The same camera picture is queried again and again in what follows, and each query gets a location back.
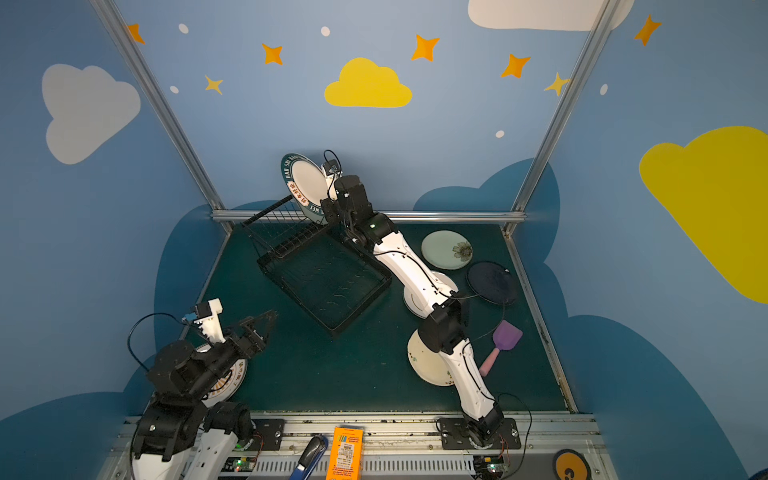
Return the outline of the pale green floral plate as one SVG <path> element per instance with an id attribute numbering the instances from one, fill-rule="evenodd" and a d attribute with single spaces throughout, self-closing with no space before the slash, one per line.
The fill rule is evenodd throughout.
<path id="1" fill-rule="evenodd" d="M 421 253 L 428 263 L 438 269 L 459 270 L 472 261 L 473 247 L 458 232 L 439 230 L 424 238 Z"/>

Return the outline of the blue black handled tool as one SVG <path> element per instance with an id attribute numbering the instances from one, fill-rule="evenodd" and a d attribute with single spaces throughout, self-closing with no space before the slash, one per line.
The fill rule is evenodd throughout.
<path id="1" fill-rule="evenodd" d="M 314 435 L 311 437 L 304 451 L 302 452 L 297 465 L 293 469 L 290 480 L 307 480 L 319 461 L 322 459 L 328 448 L 328 440 L 324 435 Z"/>

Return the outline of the yellow black tape roll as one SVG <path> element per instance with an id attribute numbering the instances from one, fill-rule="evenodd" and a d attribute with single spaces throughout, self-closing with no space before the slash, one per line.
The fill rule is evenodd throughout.
<path id="1" fill-rule="evenodd" d="M 586 458 L 572 449 L 563 449 L 553 458 L 553 471 L 558 480 L 591 480 L 592 469 Z"/>

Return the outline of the orange yellow box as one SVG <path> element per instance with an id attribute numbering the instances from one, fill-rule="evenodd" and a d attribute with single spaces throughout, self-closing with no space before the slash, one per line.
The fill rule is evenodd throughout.
<path id="1" fill-rule="evenodd" d="M 327 480 L 359 480 L 362 471 L 364 430 L 348 426 L 333 432 Z"/>

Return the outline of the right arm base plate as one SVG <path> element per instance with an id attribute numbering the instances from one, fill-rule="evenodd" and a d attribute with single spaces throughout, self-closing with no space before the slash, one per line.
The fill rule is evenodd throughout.
<path id="1" fill-rule="evenodd" d="M 443 450 L 501 450 L 502 448 L 519 450 L 522 448 L 520 433 L 513 419 L 506 421 L 483 446 L 473 441 L 468 423 L 464 418 L 439 417 L 435 424 Z"/>

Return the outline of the dark navy plate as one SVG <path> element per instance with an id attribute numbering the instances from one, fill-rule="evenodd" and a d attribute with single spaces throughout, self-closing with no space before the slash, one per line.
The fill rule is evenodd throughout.
<path id="1" fill-rule="evenodd" d="M 498 263 L 476 262 L 466 272 L 466 279 L 475 295 L 494 305 L 508 306 L 518 299 L 517 277 Z"/>

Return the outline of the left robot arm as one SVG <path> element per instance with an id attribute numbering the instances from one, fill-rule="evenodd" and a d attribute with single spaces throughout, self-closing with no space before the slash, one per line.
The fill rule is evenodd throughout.
<path id="1" fill-rule="evenodd" d="M 129 479 L 216 479 L 235 445 L 254 438 L 251 409 L 242 402 L 212 407 L 204 397 L 240 360 L 267 347 L 278 313 L 247 317 L 205 352 L 178 340 L 157 354 L 147 372 L 154 385 L 129 446 Z"/>

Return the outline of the cream floral plate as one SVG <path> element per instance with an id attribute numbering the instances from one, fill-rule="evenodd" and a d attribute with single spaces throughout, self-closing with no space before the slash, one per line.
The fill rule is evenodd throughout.
<path id="1" fill-rule="evenodd" d="M 450 387 L 455 384 L 443 358 L 423 343 L 417 330 L 408 341 L 407 353 L 411 367 L 425 382 L 438 387 Z"/>

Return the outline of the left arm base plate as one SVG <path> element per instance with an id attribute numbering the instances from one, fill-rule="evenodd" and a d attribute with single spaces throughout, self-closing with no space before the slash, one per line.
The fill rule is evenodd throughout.
<path id="1" fill-rule="evenodd" d="M 279 451 L 285 420 L 281 418 L 254 418 L 253 438 L 247 451 Z"/>

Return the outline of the sunburst plate at left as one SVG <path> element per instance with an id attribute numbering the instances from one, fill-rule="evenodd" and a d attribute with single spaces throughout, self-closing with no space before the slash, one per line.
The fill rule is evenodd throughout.
<path id="1" fill-rule="evenodd" d="M 203 398 L 203 403 L 207 408 L 229 401 L 240 386 L 243 384 L 247 373 L 248 361 L 244 359 L 237 360 L 229 371 L 220 377 L 214 386 Z"/>

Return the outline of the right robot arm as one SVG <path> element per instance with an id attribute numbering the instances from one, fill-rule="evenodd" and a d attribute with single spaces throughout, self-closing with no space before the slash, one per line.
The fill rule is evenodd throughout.
<path id="1" fill-rule="evenodd" d="M 321 208 L 325 217 L 340 220 L 353 242 L 386 266 L 415 297 L 424 312 L 418 337 L 451 374 L 469 437 L 479 447 L 489 446 L 504 415 L 475 361 L 465 331 L 465 300 L 429 270 L 387 215 L 373 209 L 358 176 L 329 175 L 324 183 L 327 192 L 321 195 Z"/>

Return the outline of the white plate green lettered rim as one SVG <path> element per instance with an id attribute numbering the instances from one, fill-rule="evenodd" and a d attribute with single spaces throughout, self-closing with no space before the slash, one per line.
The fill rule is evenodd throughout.
<path id="1" fill-rule="evenodd" d="M 304 155 L 289 153 L 280 162 L 281 175 L 298 205 L 311 221 L 325 224 L 322 201 L 329 198 L 328 177 Z"/>

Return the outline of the purple pink spatula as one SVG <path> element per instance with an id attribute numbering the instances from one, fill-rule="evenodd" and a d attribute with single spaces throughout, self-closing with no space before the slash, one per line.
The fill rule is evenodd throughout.
<path id="1" fill-rule="evenodd" d="M 503 351 L 512 350 L 522 339 L 523 335 L 524 333 L 521 329 L 506 320 L 502 320 L 493 332 L 494 348 L 479 367 L 480 375 L 486 377 L 493 368 L 499 354 Z"/>

